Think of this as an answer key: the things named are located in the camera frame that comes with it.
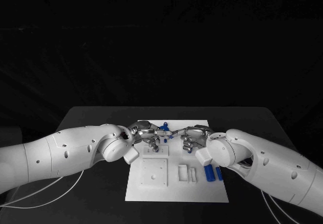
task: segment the blue handle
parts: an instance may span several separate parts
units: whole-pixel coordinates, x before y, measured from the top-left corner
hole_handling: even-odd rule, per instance
[[[203,167],[205,169],[205,175],[208,182],[215,181],[215,175],[213,175],[213,167],[212,164]]]
[[[216,169],[216,173],[218,173],[219,181],[222,181],[224,179],[222,179],[222,174],[221,174],[221,168],[216,167],[215,169]]]

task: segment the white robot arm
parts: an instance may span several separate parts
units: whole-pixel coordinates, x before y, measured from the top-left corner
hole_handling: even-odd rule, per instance
[[[159,136],[172,135],[147,121],[128,128],[113,124],[65,129],[42,139],[0,148],[0,194],[38,180],[72,175],[98,161],[137,159],[141,140],[159,149]]]
[[[252,157],[252,165],[241,161]],[[287,147],[231,129],[212,133],[196,151],[203,166],[212,160],[267,194],[323,216],[323,169]]]

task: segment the white rectangular piece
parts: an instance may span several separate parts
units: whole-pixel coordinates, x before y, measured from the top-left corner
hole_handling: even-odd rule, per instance
[[[167,157],[169,156],[169,146],[159,145],[159,152],[153,152],[153,148],[144,146],[143,157]]]
[[[196,183],[196,173],[195,173],[195,168],[190,168],[190,183]]]
[[[179,182],[180,183],[189,182],[187,166],[186,165],[179,165]]]
[[[141,160],[141,185],[166,187],[167,186],[167,160]]]
[[[182,128],[195,125],[209,126],[206,120],[149,120],[156,126],[163,126],[163,123],[167,122],[170,131],[176,131]],[[180,137],[169,139],[167,142],[163,142],[163,137],[160,137],[162,147],[169,146],[169,156],[147,156],[144,148],[147,147],[146,142],[136,144],[136,149],[138,150],[140,157],[131,163],[130,166],[130,177],[128,177],[128,186],[125,193],[125,201],[146,201],[146,202],[206,202],[206,203],[228,203],[228,196],[225,191],[224,181],[208,182],[205,169],[200,165],[195,153],[198,148],[193,148],[192,154],[183,150],[183,141]],[[147,185],[141,184],[141,164],[143,160],[166,160],[167,161],[167,186],[153,186],[151,176],[153,173],[147,173],[146,180]],[[179,182],[179,164],[187,166],[187,175],[189,183],[180,184]],[[212,161],[212,167],[216,168],[219,165]],[[192,170],[195,169],[196,183],[192,182]]]

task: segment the wire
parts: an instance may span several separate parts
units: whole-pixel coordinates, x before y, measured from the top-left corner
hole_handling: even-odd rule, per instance
[[[271,211],[271,207],[270,207],[270,205],[268,205],[268,203],[267,203],[265,197],[264,197],[264,201],[265,201],[265,204],[267,204],[268,209],[270,209],[270,211]]]
[[[52,202],[55,202],[59,198],[62,198],[66,194],[68,194],[68,192],[72,190],[72,188],[74,188],[74,186],[76,185],[76,183],[78,183],[78,181],[79,181],[79,179],[81,179],[81,177],[82,177],[82,173],[81,173],[81,175],[79,175],[79,178],[78,178],[78,180],[76,180],[76,182],[75,182],[75,184],[72,185],[72,187],[69,188],[69,190],[55,199],[55,200],[52,200],[51,202],[48,202],[48,203],[45,203],[45,204],[42,204],[42,205],[39,205],[39,206],[35,206],[35,207],[14,207],[14,206],[1,206],[1,207],[6,207],[6,208],[14,208],[14,209],[33,209],[33,208],[38,208],[38,207],[40,207],[40,206],[43,206],[43,205],[46,205],[46,204],[49,204],[49,203],[52,203]]]
[[[293,220],[293,218],[287,215],[287,213],[284,212],[283,208],[280,207],[280,205],[277,204],[277,202],[274,201],[274,204],[277,205],[277,207],[280,208],[281,212],[286,214],[286,216]]]
[[[0,207],[4,207],[6,205],[9,205],[9,204],[12,204],[12,203],[14,203],[14,202],[19,202],[22,199],[25,199],[25,198],[33,196],[35,194],[38,194],[38,193],[39,193],[40,191],[43,191],[48,187],[51,187],[51,186],[52,186],[52,185],[53,185],[62,178],[63,178],[63,176],[62,176],[62,177],[61,177],[52,184],[49,184],[43,189],[40,189],[39,191],[36,191],[36,192],[32,193],[30,195],[22,197],[20,199],[17,199],[17,200],[14,200],[14,201],[12,201],[12,202],[9,202],[9,203],[1,204]]]

